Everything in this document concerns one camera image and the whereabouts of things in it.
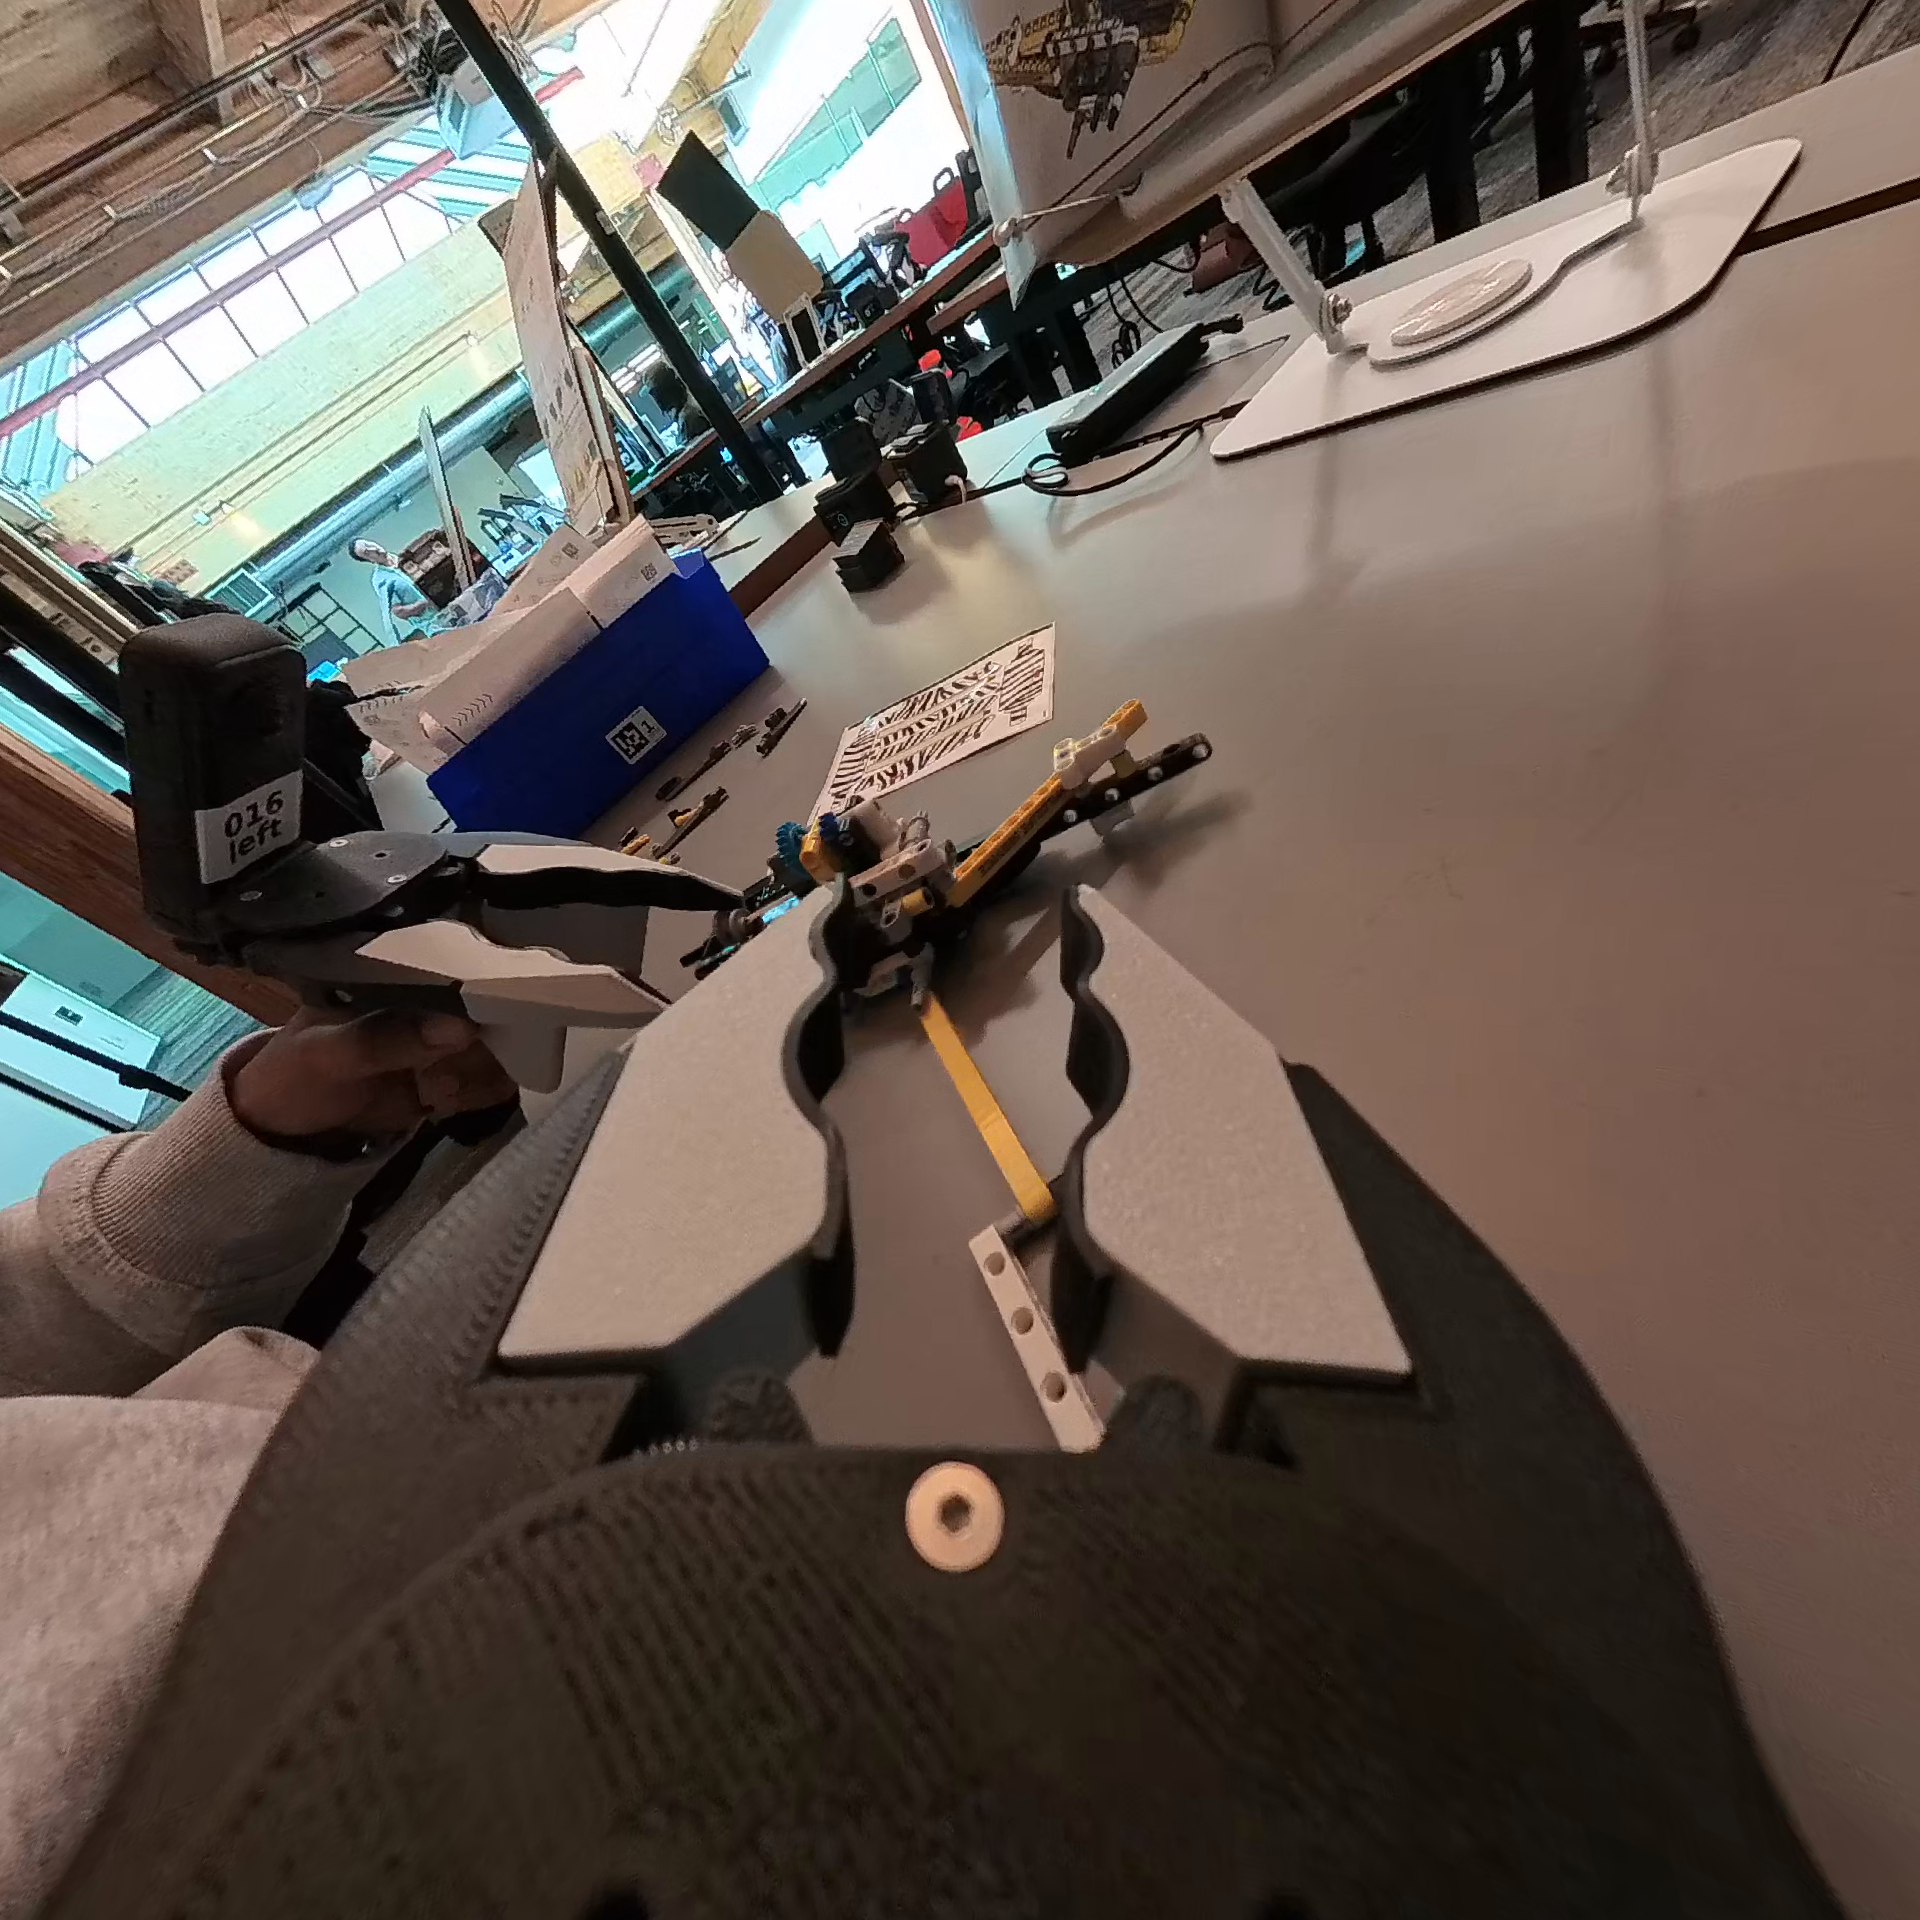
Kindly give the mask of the wooden edged desk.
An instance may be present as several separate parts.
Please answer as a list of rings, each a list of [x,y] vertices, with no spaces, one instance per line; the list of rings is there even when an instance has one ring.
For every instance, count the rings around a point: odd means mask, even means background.
[[[909,374],[926,352],[959,343],[968,321],[984,329],[988,354],[1014,370],[1019,393],[1033,405],[1079,393],[1101,380],[1079,304],[1097,288],[1087,276],[1041,270],[1014,298],[1000,264],[996,230],[980,230],[949,252],[927,274],[870,325],[852,330],[821,358],[757,399],[740,422],[805,432],[838,407],[838,393],[859,394],[885,376]]]

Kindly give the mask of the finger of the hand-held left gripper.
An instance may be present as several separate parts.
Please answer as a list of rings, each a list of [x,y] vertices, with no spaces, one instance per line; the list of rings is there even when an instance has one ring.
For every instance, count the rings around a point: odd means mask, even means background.
[[[667,1008],[613,966],[495,944],[454,919],[381,930],[356,945],[356,965],[377,986],[447,989],[500,1069],[535,1095],[558,1092],[566,1080],[571,1031],[631,1036]]]
[[[571,965],[641,965],[654,910],[728,913],[743,893],[655,860],[551,837],[451,837],[470,871],[462,919]]]

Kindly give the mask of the white cardboard sign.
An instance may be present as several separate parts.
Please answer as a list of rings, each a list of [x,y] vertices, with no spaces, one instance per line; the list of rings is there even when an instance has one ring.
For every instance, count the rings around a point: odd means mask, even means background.
[[[535,405],[544,449],[556,465],[566,520],[605,537],[632,519],[632,494],[592,352],[560,297],[552,186],[531,160],[497,241],[518,343],[518,370]]]

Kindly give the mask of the lego vehicle assembly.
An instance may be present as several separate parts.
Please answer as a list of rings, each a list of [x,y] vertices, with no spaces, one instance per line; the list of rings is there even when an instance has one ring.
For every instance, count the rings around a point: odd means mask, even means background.
[[[707,978],[805,900],[840,895],[833,954],[844,992],[873,997],[908,981],[921,1000],[940,953],[968,934],[976,913],[1027,872],[1047,841],[1123,825],[1141,797],[1214,754],[1206,734],[1135,751],[1142,726],[1145,709],[1129,702],[1092,734],[1057,743],[1047,777],[966,844],[935,831],[923,812],[896,812],[881,797],[852,800],[812,822],[782,822],[766,872],[740,905],[713,912],[681,966]]]

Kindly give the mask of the person's grey sweatshirt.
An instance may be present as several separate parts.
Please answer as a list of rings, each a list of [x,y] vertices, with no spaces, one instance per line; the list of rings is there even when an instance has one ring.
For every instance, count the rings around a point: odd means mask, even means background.
[[[125,1398],[1,1413],[1,1916],[35,1916],[124,1767],[185,1606],[317,1351],[235,1327]]]

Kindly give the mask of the black box device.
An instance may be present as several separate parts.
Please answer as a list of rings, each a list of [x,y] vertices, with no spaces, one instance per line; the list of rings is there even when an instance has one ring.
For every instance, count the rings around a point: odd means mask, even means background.
[[[873,592],[888,583],[904,558],[896,540],[902,505],[881,465],[832,480],[812,503],[832,548],[832,568],[852,592]]]
[[[944,367],[918,367],[909,380],[886,381],[873,399],[870,426],[881,462],[912,506],[932,511],[966,496],[957,402]]]

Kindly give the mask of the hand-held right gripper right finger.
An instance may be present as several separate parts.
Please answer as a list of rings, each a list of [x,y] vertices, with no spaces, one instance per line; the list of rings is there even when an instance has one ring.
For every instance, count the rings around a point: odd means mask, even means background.
[[[1271,1040],[1104,893],[1063,898],[1068,1078],[1052,1321],[1123,1386],[1403,1384],[1408,1345]]]

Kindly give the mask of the person's left forearm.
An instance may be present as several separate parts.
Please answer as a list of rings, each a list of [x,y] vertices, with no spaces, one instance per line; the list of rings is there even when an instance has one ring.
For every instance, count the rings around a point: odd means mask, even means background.
[[[233,1327],[279,1327],[399,1135],[265,1140],[230,1047],[149,1132],[85,1143],[1,1214],[1,1391],[120,1398]]]

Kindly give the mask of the yellow and white lego arm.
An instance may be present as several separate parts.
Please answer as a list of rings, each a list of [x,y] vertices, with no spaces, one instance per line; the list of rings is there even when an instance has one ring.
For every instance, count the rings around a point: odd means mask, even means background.
[[[917,1010],[935,1057],[1014,1201],[1014,1210],[1003,1223],[974,1234],[968,1240],[972,1262],[992,1298],[999,1326],[1012,1343],[1052,1441],[1065,1453],[1092,1452],[1105,1425],[1085,1380],[1070,1367],[1049,1309],[1041,1304],[1022,1258],[1022,1247],[1041,1236],[1056,1220],[1057,1204],[1052,1186],[1022,1145],[1016,1129],[982,1069],[976,1066],[936,994],[921,992]]]

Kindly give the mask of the black power adapter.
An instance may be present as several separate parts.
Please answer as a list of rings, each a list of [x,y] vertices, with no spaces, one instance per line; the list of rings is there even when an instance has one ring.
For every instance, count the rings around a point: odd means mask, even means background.
[[[1089,464],[1123,444],[1131,429],[1198,370],[1209,341],[1243,330],[1243,317],[1188,321],[1156,336],[1108,372],[1073,407],[1047,425],[1047,455],[1063,469]]]

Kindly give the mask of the zebra striped sticker sheet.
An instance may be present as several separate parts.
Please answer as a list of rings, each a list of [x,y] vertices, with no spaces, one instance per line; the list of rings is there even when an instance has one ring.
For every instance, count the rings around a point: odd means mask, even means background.
[[[851,814],[1054,717],[1056,625],[1044,624],[855,719],[800,817]]]

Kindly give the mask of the black and beige panel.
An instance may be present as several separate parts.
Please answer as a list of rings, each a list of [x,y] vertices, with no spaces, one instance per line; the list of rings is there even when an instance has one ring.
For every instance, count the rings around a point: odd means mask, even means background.
[[[825,272],[779,217],[731,175],[694,132],[686,132],[657,178],[664,202],[713,241],[761,311],[784,320],[825,290]]]

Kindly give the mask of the black metal pole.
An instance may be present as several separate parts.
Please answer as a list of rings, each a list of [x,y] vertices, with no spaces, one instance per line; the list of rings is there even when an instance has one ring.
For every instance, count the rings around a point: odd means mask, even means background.
[[[646,270],[619,233],[616,221],[595,194],[577,161],[558,138],[517,58],[507,53],[505,40],[494,34],[470,1],[436,1],[436,8],[525,138],[541,184],[552,184],[575,221],[589,233],[616,288],[632,305],[635,317],[652,334],[709,429],[731,455],[748,498],[759,505],[779,498],[784,486],[777,470],[768,465],[750,426],[728,408],[724,394],[709,376],[702,357],[673,321]]]

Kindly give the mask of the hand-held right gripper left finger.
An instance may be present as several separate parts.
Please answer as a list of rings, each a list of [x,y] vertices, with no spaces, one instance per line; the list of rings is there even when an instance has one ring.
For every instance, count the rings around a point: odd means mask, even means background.
[[[628,1048],[503,1327],[533,1375],[790,1375],[855,1306],[845,1066],[851,895],[782,912]]]

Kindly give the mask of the scattered small lego pieces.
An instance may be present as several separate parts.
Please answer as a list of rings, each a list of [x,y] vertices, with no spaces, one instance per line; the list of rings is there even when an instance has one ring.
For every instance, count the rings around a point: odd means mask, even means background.
[[[769,758],[798,719],[801,719],[807,705],[807,698],[782,703],[769,709],[764,719],[718,737],[689,769],[661,781],[655,800],[663,812],[663,829],[627,829],[614,847],[623,856],[652,856],[667,865],[676,864],[681,846],[728,800],[728,790],[721,783],[702,788],[702,780],[716,768],[743,761],[743,757],[757,761]]]

